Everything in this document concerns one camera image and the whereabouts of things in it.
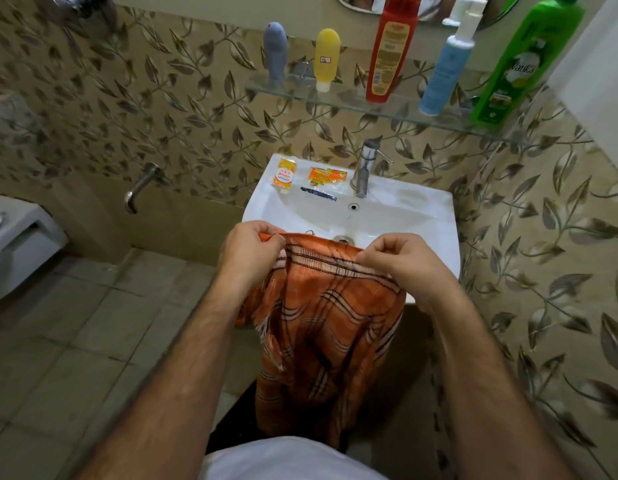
forearm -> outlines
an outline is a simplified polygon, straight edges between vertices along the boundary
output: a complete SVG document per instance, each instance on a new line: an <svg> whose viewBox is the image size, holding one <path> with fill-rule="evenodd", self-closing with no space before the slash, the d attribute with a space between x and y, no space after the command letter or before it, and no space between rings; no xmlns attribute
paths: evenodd
<svg viewBox="0 0 618 480"><path fill-rule="evenodd" d="M462 478L575 479L465 293L433 315Z"/></svg>
<svg viewBox="0 0 618 480"><path fill-rule="evenodd" d="M240 304L235 293L213 284L79 480L198 477Z"/></svg>

hand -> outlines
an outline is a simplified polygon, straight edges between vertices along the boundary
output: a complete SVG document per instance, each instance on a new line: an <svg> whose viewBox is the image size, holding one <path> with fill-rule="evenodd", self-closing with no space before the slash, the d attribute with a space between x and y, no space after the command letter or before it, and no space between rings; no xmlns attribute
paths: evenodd
<svg viewBox="0 0 618 480"><path fill-rule="evenodd" d="M267 276L285 246L284 232L265 221L236 224L227 235L216 270L216 282L229 288L240 300ZM262 242L258 234L274 234Z"/></svg>
<svg viewBox="0 0 618 480"><path fill-rule="evenodd" d="M416 234L384 234L356 261L390 274L425 313L434 314L451 293L464 290L449 268Z"/></svg>

glass shelf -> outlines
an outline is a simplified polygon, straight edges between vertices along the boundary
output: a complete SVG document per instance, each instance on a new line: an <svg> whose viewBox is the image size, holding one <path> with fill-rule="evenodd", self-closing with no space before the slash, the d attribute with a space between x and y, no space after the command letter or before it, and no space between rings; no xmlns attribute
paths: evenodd
<svg viewBox="0 0 618 480"><path fill-rule="evenodd" d="M386 103L377 104L365 99L365 90L362 88L352 88L332 82L328 93L320 93L315 88L313 78L303 79L297 75L287 75L284 80L273 82L269 80L269 75L266 73L252 75L245 87L257 93L364 112L381 118L485 137L493 141L520 143L520 133L517 131L503 132L501 128L483 128L471 123L469 120L471 109L450 107L439 116L432 118L419 111L420 99L400 94L391 94Z"/></svg>

person's left hand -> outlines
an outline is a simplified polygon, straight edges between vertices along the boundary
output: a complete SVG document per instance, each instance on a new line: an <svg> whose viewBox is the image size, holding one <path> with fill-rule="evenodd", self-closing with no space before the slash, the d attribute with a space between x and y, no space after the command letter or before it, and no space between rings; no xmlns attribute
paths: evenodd
<svg viewBox="0 0 618 480"><path fill-rule="evenodd" d="M231 288L241 299L245 298L265 279L285 246L281 232L284 230L265 221L236 224L220 250L217 283ZM260 233L274 235L262 242Z"/></svg>

sink drain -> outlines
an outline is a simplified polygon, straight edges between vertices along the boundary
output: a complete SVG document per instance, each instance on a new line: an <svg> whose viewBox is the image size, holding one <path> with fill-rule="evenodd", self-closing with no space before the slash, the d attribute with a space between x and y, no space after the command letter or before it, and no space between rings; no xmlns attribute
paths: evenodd
<svg viewBox="0 0 618 480"><path fill-rule="evenodd" d="M336 237L331 239L332 241L336 241L336 242L344 242L345 244L348 244L350 246L355 246L356 243L354 242L354 240L352 238L350 238L348 235L337 235Z"/></svg>

